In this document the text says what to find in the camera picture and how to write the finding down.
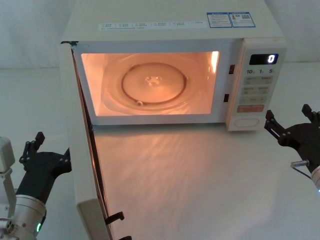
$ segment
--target white microwave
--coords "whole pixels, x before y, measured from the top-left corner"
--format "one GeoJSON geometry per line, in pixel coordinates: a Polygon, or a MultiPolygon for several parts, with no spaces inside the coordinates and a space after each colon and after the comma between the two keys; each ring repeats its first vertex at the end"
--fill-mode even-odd
{"type": "Polygon", "coordinates": [[[61,43],[70,152],[83,161],[72,164],[76,201],[91,239],[102,239],[107,214],[92,125],[261,129],[287,49],[263,0],[79,0],[61,43]]]}

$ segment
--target open microwave door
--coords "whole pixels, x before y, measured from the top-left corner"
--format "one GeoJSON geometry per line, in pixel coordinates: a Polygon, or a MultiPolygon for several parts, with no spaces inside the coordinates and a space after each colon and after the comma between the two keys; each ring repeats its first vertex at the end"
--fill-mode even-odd
{"type": "Polygon", "coordinates": [[[97,173],[99,163],[73,51],[64,43],[58,47],[58,53],[77,210],[91,240],[112,240],[105,223],[107,202],[97,173]]]}

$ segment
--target microwave label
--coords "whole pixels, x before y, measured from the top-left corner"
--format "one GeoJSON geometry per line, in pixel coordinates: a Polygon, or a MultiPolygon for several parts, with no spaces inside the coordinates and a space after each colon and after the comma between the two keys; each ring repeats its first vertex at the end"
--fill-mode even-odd
{"type": "Polygon", "coordinates": [[[170,30],[170,29],[206,29],[205,21],[158,21],[158,22],[122,22],[100,23],[99,31],[125,31],[125,30],[170,30]]]}
{"type": "Polygon", "coordinates": [[[210,28],[255,28],[250,12],[207,12],[210,28]]]}
{"type": "Polygon", "coordinates": [[[234,28],[255,28],[250,12],[228,12],[232,27],[234,28]]]}
{"type": "Polygon", "coordinates": [[[231,20],[227,12],[207,12],[210,28],[232,28],[231,20]]]}

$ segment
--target white wall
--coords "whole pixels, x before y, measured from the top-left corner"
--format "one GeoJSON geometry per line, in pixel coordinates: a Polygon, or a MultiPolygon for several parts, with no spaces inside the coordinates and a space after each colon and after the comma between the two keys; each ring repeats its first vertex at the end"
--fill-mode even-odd
{"type": "MultiPolygon", "coordinates": [[[[57,67],[56,48],[76,1],[2,0],[0,68],[57,67]]],[[[287,62],[320,62],[320,0],[266,3],[289,43],[287,62]]]]}

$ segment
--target control button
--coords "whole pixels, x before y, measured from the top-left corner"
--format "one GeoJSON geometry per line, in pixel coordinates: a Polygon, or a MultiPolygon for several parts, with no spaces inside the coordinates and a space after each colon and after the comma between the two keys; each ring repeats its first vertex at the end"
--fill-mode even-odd
{"type": "Polygon", "coordinates": [[[270,90],[269,86],[259,86],[257,94],[268,94],[270,90]]]}
{"type": "Polygon", "coordinates": [[[249,95],[249,94],[255,94],[255,87],[244,87],[242,88],[241,95],[249,95]]]}
{"type": "Polygon", "coordinates": [[[258,82],[261,82],[260,76],[247,76],[244,79],[244,85],[256,85],[258,82]]]}
{"type": "Polygon", "coordinates": [[[249,104],[264,104],[267,100],[267,96],[250,96],[247,103],[249,104]]]}
{"type": "Polygon", "coordinates": [[[271,85],[273,76],[248,76],[244,79],[243,85],[271,85]]]}
{"type": "Polygon", "coordinates": [[[248,104],[248,103],[249,103],[249,97],[245,97],[245,96],[240,97],[239,104],[248,104]]]}
{"type": "Polygon", "coordinates": [[[268,94],[270,86],[245,86],[242,88],[241,95],[260,95],[268,94]]]}
{"type": "Polygon", "coordinates": [[[265,105],[239,105],[237,113],[261,113],[263,112],[265,105]]]}
{"type": "Polygon", "coordinates": [[[234,125],[238,128],[253,128],[258,124],[259,119],[257,118],[240,118],[234,122],[234,125]]]}

